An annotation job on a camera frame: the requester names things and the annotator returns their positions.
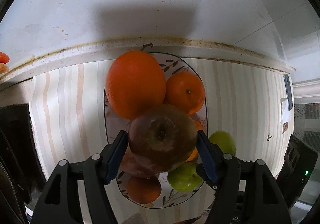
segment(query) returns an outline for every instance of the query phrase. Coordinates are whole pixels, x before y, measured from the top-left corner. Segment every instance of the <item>white wall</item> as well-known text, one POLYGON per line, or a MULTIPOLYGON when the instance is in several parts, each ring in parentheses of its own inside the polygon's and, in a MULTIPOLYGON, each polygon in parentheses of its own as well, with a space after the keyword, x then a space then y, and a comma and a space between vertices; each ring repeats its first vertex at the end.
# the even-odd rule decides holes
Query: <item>white wall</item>
POLYGON ((107 38, 203 39, 293 65, 298 82, 320 77, 319 25, 307 0, 15 0, 0 23, 0 51, 13 69, 107 38))

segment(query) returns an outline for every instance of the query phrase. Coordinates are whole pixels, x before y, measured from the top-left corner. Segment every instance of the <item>black device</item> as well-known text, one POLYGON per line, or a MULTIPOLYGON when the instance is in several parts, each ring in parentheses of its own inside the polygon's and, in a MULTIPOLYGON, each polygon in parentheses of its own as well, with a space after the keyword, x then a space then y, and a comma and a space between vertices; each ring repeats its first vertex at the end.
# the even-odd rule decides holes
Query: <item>black device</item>
POLYGON ((318 159, 318 153, 294 135, 290 136, 284 164, 277 178, 288 209, 300 197, 318 159))
POLYGON ((289 105, 288 109, 291 110, 293 108, 293 100, 292 100, 292 92, 291 92, 289 75, 285 74, 283 75, 283 78, 284 78, 285 91, 287 93, 287 98, 288 98, 288 105, 289 105))
MULTIPOLYGON (((117 224, 104 185, 116 178, 127 146, 127 133, 120 131, 113 144, 84 162, 61 160, 44 187, 31 224, 83 223, 78 180, 84 180, 92 223, 117 224)), ((205 223, 291 223, 281 191, 263 160, 244 162, 223 154, 203 131, 198 131, 196 148, 202 160, 197 172, 216 191, 205 223), (241 179, 246 180, 246 189, 238 196, 241 179)))

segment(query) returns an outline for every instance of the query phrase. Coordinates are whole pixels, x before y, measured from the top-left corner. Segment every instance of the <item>large orange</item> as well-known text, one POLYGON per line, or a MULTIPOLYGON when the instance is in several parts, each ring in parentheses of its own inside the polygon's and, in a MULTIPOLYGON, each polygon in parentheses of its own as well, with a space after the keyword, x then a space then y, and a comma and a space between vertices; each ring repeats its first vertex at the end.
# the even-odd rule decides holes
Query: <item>large orange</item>
POLYGON ((149 179, 131 177, 127 184, 127 192, 133 201, 147 204, 155 201, 161 194, 161 185, 157 177, 149 179))
POLYGON ((165 77, 156 59, 142 51, 129 51, 111 65, 106 79, 108 101, 117 115, 135 119, 163 103, 165 77))
POLYGON ((191 115, 201 109, 204 100, 205 90, 198 76, 190 72, 181 72, 168 79, 165 103, 191 115))

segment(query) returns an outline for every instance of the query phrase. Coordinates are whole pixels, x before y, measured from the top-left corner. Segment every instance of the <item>plate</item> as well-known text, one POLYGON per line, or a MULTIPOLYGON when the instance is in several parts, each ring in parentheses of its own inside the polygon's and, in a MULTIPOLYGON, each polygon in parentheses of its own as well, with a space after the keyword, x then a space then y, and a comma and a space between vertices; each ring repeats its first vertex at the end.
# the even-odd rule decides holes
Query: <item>plate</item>
MULTIPOLYGON (((168 53, 150 53, 159 63, 164 72, 165 80, 167 81, 172 75, 175 75, 179 72, 190 72, 194 75, 199 75, 190 67, 183 59, 168 53)), ((120 130, 128 131, 128 126, 130 120, 119 117, 111 108, 108 103, 106 92, 104 93, 104 114, 105 114, 105 123, 106 123, 106 133, 108 144, 112 144, 118 135, 120 130)), ((208 133, 207 126, 207 108, 206 102, 203 104, 202 108, 195 114, 191 115, 192 119, 198 121, 204 127, 205 134, 208 133)), ((161 184, 161 194, 158 199, 152 203, 148 204, 139 204, 135 201, 132 201, 127 193, 127 182, 131 177, 130 174, 124 173, 121 170, 118 171, 116 181, 118 183, 119 189, 122 195, 128 200, 146 208, 166 208, 175 206, 177 204, 183 203, 189 198, 191 198, 201 187, 203 182, 191 192, 179 192, 174 190, 168 180, 167 172, 160 173, 158 179, 161 184)))

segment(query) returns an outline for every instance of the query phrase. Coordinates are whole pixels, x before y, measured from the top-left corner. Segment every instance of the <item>green apple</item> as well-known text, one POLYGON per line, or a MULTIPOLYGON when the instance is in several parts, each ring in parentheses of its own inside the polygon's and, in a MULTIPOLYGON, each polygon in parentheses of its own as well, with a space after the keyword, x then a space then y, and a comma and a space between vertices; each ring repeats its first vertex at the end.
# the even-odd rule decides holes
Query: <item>green apple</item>
POLYGON ((168 182, 177 191, 189 192, 197 188, 202 178, 197 174, 196 162, 186 162, 178 168, 168 172, 168 182))
POLYGON ((209 137, 209 141, 213 144, 217 144, 224 154, 228 153, 236 156, 236 144, 229 133, 217 131, 209 137))

